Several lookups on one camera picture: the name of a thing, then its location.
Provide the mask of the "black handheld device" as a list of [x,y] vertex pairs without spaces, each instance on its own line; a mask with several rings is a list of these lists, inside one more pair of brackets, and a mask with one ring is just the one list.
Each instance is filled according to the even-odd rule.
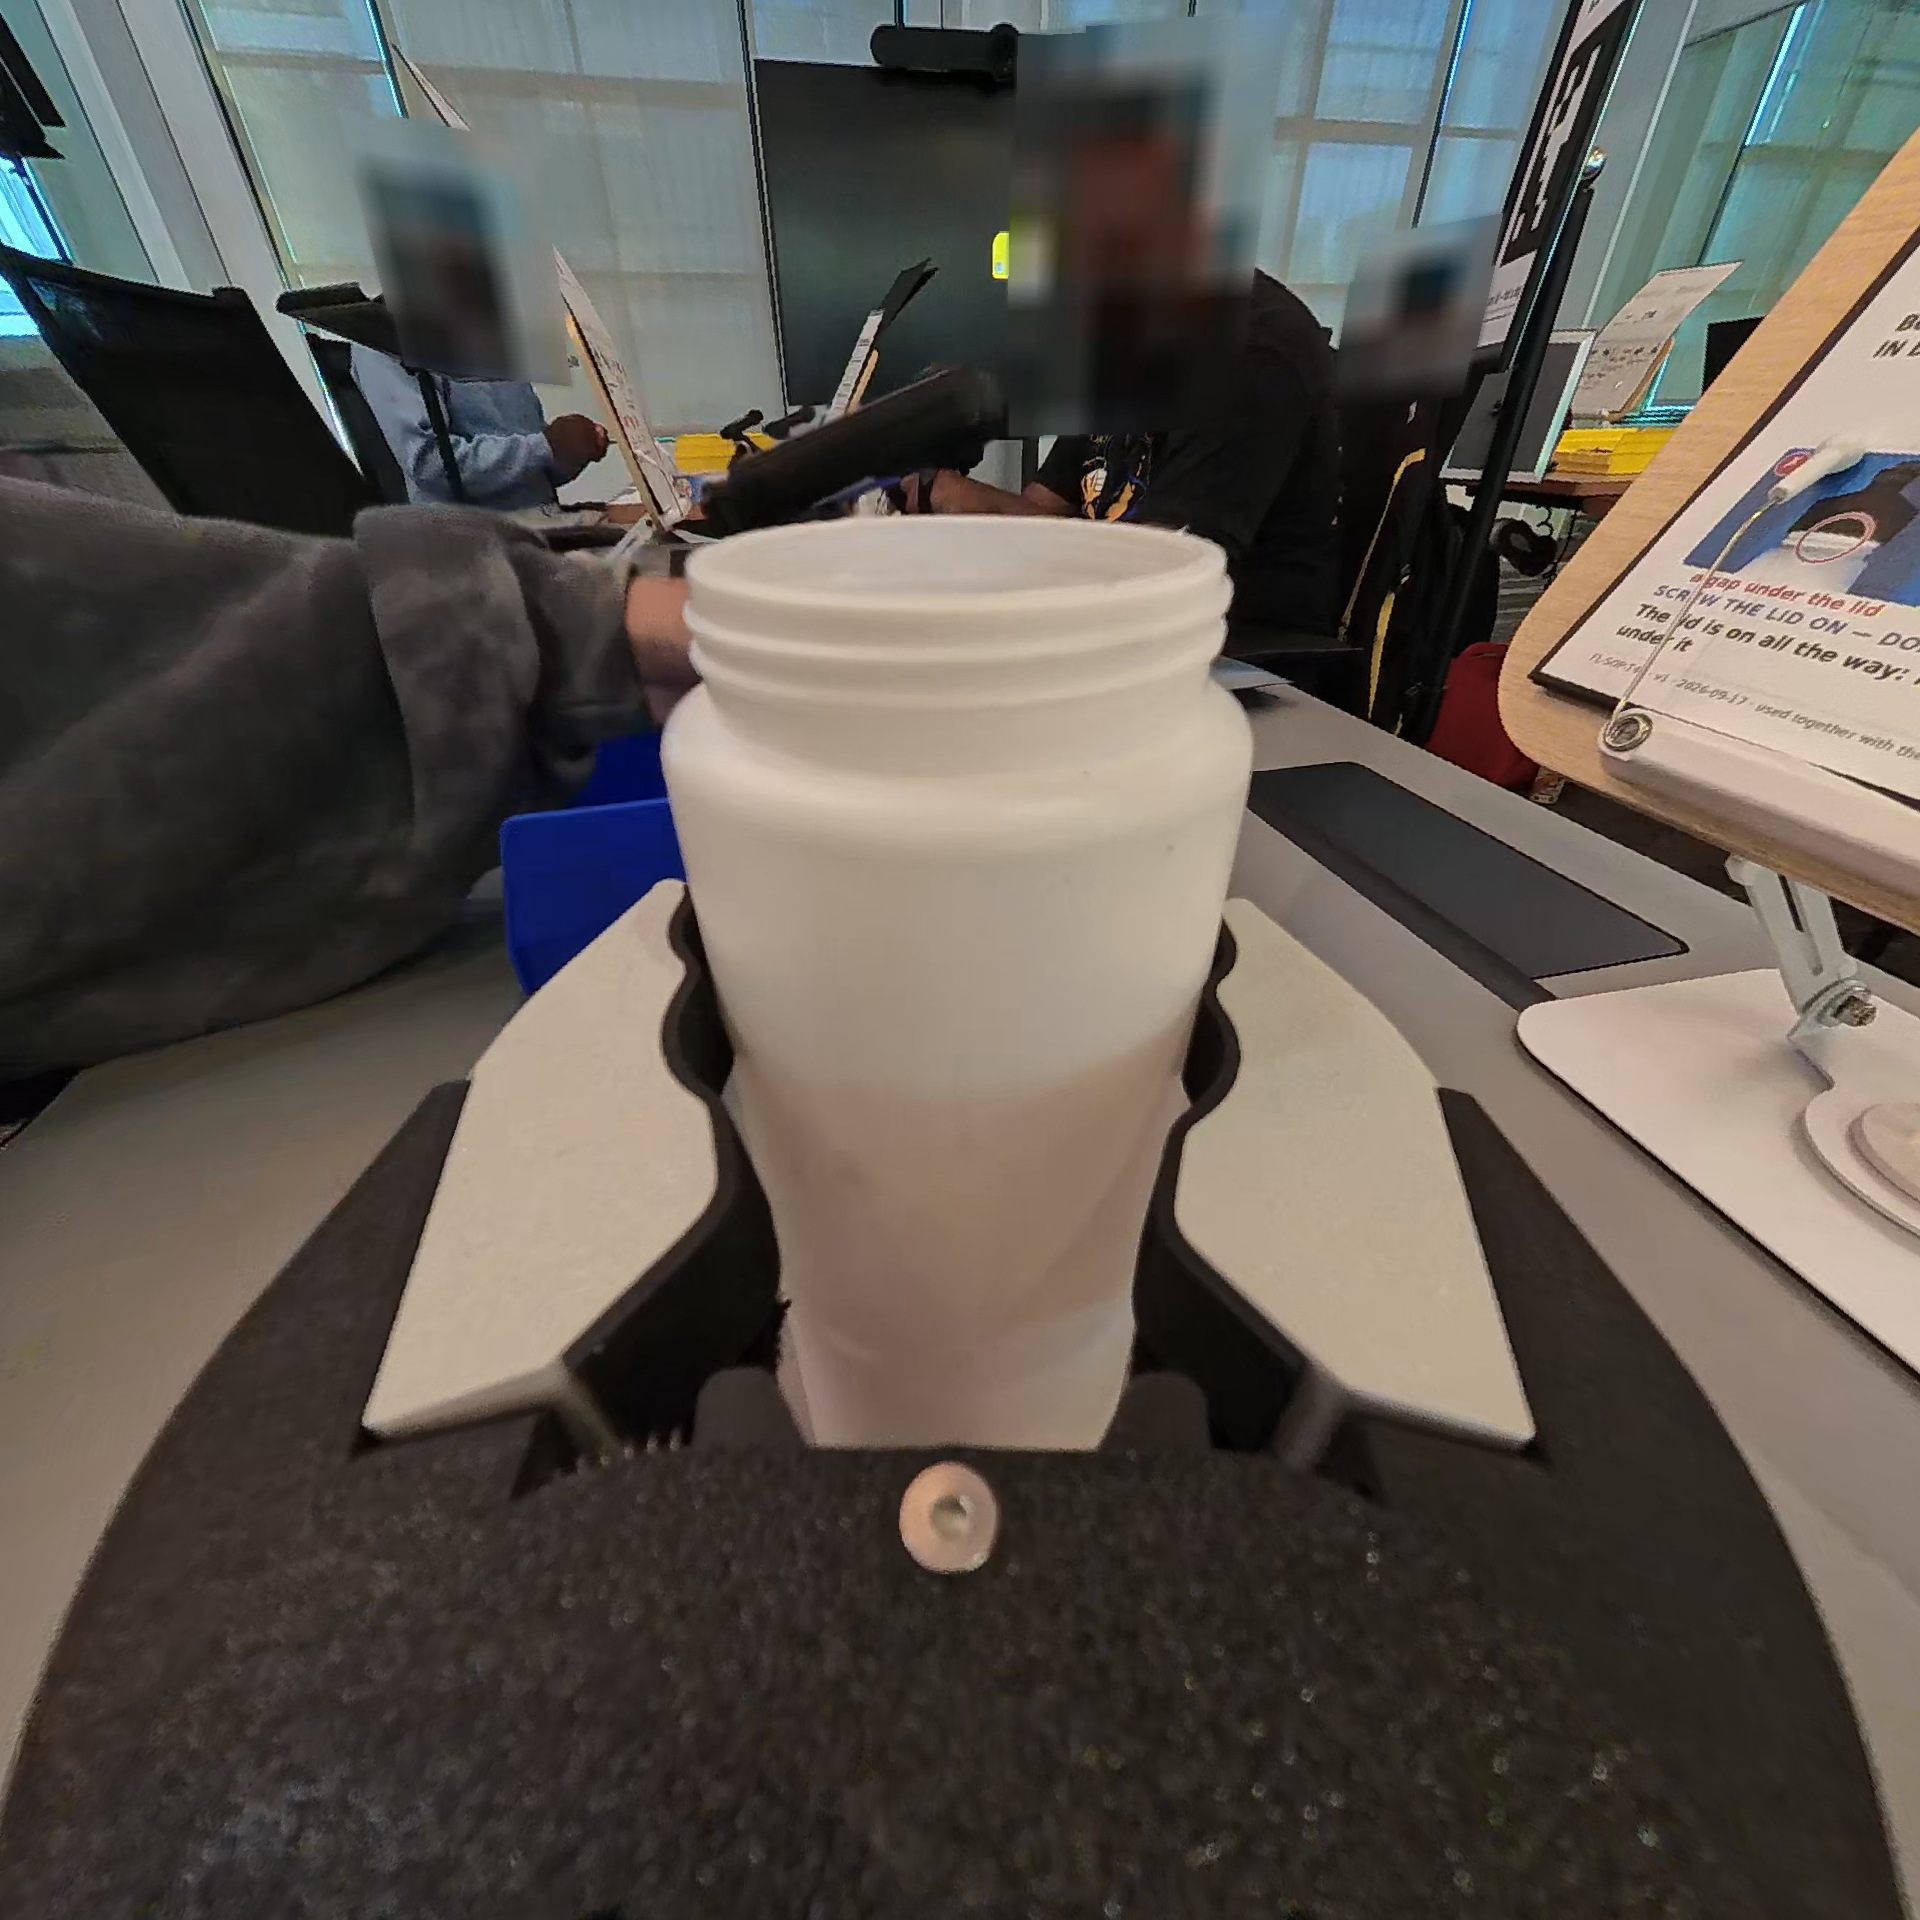
[[811,522],[925,470],[970,471],[1006,431],[984,369],[948,369],[805,434],[741,455],[703,495],[703,529],[735,537]]

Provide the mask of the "black office chair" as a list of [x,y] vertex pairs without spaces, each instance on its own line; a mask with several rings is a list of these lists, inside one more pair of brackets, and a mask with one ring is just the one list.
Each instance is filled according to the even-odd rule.
[[247,292],[178,292],[12,248],[2,272],[175,512],[347,537],[379,503]]

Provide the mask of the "black monitor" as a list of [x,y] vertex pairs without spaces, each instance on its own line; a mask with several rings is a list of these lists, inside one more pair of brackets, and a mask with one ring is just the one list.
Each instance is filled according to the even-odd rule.
[[758,57],[751,91],[783,399],[824,407],[871,313],[867,400],[1004,377],[1013,86]]

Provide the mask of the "white plastic bottle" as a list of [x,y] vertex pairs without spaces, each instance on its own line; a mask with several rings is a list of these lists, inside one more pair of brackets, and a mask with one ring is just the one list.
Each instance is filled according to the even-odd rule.
[[687,563],[663,730],[811,1440],[1088,1450],[1252,731],[1221,550],[840,519]]

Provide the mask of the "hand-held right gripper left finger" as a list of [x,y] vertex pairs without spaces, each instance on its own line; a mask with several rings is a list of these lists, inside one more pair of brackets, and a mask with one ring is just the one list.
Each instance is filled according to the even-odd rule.
[[364,1428],[532,1412],[583,1455],[693,1436],[776,1364],[776,1228],[727,1106],[690,891],[663,881],[547,980],[463,1089]]

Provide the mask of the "wooden instruction board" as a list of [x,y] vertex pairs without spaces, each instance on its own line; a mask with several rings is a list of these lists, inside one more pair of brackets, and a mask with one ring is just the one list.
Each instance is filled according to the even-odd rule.
[[1917,143],[1527,615],[1499,714],[1570,786],[1917,930]]

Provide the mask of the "red bag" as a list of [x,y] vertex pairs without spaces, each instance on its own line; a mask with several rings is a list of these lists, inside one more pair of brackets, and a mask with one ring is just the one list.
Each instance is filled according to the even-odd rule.
[[1565,780],[1527,758],[1499,714],[1506,654],[1508,641],[1480,641],[1454,659],[1427,750],[1501,791],[1554,806]]

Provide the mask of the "tilted instruction board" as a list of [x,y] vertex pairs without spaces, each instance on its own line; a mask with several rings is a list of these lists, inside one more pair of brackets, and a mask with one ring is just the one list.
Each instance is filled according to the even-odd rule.
[[661,447],[645,411],[638,379],[623,369],[607,327],[563,252],[556,252],[556,272],[567,311],[567,334],[594,396],[604,403],[607,433],[630,474],[639,512],[655,534],[671,536],[693,508],[690,482]]

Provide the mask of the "blue plastic bin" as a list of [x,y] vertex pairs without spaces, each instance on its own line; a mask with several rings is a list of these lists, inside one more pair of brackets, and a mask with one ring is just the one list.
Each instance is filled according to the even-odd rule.
[[684,881],[661,735],[605,744],[565,808],[499,830],[502,924],[523,995],[534,995],[663,881]]

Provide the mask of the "printed instruction sheet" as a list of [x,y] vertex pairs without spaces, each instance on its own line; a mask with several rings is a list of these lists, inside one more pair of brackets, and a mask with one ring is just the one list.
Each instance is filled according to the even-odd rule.
[[1632,487],[1644,537],[1532,680],[1915,801],[1915,243],[1772,361],[1719,374]]

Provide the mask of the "black marker banner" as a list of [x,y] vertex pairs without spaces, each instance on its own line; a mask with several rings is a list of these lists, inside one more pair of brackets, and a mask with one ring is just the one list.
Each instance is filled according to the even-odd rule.
[[1477,360],[1487,371],[1511,363],[1540,298],[1551,246],[1563,231],[1639,12],[1639,2],[1567,6],[1494,246],[1477,344]]

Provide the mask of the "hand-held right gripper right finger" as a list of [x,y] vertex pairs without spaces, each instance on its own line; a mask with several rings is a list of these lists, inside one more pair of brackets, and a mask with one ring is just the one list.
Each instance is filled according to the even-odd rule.
[[1223,1451],[1319,1463],[1351,1418],[1525,1451],[1535,1422],[1442,1090],[1252,900],[1223,908],[1133,1279],[1135,1369]]

